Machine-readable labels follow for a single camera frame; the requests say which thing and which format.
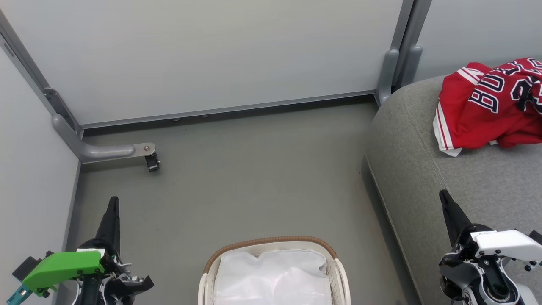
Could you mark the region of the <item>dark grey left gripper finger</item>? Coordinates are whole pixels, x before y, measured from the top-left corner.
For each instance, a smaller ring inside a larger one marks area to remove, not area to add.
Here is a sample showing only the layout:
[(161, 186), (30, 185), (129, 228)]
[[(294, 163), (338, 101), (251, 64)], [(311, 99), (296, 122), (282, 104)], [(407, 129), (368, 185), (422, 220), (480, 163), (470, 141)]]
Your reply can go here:
[(112, 196), (103, 214), (95, 236), (109, 255), (118, 255), (120, 251), (120, 201)]

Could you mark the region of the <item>grey double-footed partition post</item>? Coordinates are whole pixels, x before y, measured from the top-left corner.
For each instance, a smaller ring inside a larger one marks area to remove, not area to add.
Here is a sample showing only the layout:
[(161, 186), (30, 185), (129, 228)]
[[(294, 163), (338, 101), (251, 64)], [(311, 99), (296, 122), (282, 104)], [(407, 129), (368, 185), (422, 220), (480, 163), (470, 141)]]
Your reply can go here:
[(379, 107), (395, 89), (414, 82), (423, 46), (418, 44), (432, 0), (402, 0), (390, 49), (385, 53), (374, 98)]

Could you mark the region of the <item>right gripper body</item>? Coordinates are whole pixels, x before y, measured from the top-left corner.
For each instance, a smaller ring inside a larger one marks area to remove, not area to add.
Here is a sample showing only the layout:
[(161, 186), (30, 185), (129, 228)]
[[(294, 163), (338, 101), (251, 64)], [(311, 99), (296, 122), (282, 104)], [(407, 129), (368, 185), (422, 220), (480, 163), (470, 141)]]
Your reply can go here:
[(531, 272), (541, 265), (499, 255), (476, 257), (470, 233), (492, 230), (482, 224), (466, 227), (440, 263), (440, 287), (451, 305), (539, 305), (528, 286), (515, 282), (506, 272), (509, 262), (523, 263)]

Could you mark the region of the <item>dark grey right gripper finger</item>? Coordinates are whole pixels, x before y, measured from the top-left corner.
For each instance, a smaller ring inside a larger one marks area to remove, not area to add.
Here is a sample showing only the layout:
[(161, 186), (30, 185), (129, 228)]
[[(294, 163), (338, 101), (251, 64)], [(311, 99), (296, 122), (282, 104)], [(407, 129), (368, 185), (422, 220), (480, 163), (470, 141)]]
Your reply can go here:
[(451, 247), (455, 247), (455, 243), (461, 232), (472, 223), (462, 208), (451, 197), (447, 189), (442, 189), (439, 192), (439, 198), (442, 204), (442, 212), (445, 218), (449, 241)]

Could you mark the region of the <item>grey partition bottom rail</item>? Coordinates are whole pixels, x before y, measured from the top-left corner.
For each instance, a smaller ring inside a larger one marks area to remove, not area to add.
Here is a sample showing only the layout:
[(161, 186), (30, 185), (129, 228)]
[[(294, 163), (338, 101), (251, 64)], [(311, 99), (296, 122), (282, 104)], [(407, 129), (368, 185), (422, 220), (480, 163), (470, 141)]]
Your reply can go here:
[(201, 111), (190, 111), (190, 112), (182, 112), (182, 113), (174, 113), (174, 114), (164, 114), (164, 115), (157, 115), (157, 116), (144, 116), (144, 117), (132, 118), (132, 119), (111, 120), (108, 122), (101, 122), (101, 123), (88, 123), (88, 124), (82, 124), (81, 128), (84, 130), (90, 130), (90, 129), (100, 129), (100, 128), (108, 128), (108, 127), (119, 127), (119, 126), (124, 126), (124, 125), (129, 125), (129, 124), (158, 122), (162, 120), (170, 120), (170, 119), (178, 119), (178, 118), (182, 119), (182, 118), (186, 118), (190, 116), (205, 116), (205, 115), (211, 115), (211, 114), (224, 114), (224, 113), (238, 112), (238, 111), (252, 111), (252, 110), (263, 109), (263, 108), (291, 106), (291, 105), (298, 105), (298, 104), (304, 104), (304, 103), (328, 102), (328, 101), (333, 101), (333, 100), (343, 100), (343, 99), (358, 98), (358, 97), (365, 97), (365, 96), (370, 96), (377, 103), (380, 103), (380, 100), (377, 97), (376, 91), (374, 89), (370, 89), (370, 90), (359, 91), (359, 92), (323, 95), (319, 97), (291, 99), (291, 100), (284, 100), (284, 101), (279, 101), (279, 102), (258, 103), (258, 104), (253, 104), (253, 105), (232, 106), (232, 107), (225, 107), (225, 108), (217, 108), (217, 109), (201, 110)]

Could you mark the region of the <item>white clothing item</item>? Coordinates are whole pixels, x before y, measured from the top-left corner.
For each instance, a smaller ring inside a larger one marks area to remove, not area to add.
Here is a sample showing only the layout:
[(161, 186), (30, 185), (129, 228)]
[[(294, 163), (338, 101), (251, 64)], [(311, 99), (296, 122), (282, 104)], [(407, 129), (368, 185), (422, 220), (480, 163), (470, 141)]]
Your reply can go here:
[(325, 257), (313, 250), (222, 256), (214, 305), (332, 305)]

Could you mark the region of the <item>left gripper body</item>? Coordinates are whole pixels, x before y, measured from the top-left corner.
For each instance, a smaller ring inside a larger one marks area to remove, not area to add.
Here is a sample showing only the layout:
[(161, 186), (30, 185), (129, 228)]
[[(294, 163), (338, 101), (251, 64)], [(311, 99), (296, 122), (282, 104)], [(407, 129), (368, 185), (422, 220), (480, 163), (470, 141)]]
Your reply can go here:
[(132, 276), (130, 264), (120, 258), (119, 243), (93, 238), (80, 245), (81, 251), (100, 251), (102, 272), (77, 280), (77, 305), (133, 305), (136, 296), (152, 289), (150, 276)]

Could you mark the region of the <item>white laundry basket brown rim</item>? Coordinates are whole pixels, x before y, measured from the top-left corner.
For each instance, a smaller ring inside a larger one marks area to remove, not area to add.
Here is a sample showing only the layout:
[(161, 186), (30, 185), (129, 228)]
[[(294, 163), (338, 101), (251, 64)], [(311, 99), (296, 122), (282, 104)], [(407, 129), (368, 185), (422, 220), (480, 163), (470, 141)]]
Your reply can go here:
[(221, 258), (230, 252), (247, 252), (259, 256), (273, 250), (314, 250), (326, 259), (325, 273), (330, 279), (333, 305), (351, 305), (350, 285), (346, 270), (334, 249), (325, 241), (308, 236), (283, 236), (253, 239), (227, 245), (216, 251), (207, 261), (198, 287), (198, 305), (215, 305), (215, 278)]

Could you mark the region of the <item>grey fabric sofa seat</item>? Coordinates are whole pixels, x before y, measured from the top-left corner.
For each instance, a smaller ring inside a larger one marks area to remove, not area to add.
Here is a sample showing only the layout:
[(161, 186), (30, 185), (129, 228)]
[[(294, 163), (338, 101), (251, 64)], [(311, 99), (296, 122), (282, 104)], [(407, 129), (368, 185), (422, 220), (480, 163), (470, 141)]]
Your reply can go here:
[(452, 158), (432, 122), (443, 77), (395, 91), (375, 115), (366, 159), (422, 305), (449, 305), (439, 261), (451, 250), (439, 192), (474, 223), (542, 234), (542, 144), (488, 145)]

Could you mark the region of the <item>red garment with white trim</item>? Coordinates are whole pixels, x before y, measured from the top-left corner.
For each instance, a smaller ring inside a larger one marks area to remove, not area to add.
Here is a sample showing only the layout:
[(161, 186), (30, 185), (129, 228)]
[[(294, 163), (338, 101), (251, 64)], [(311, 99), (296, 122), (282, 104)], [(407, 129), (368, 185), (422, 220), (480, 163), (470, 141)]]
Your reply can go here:
[(432, 125), (439, 150), (453, 158), (488, 144), (542, 144), (542, 61), (471, 62), (444, 77)]

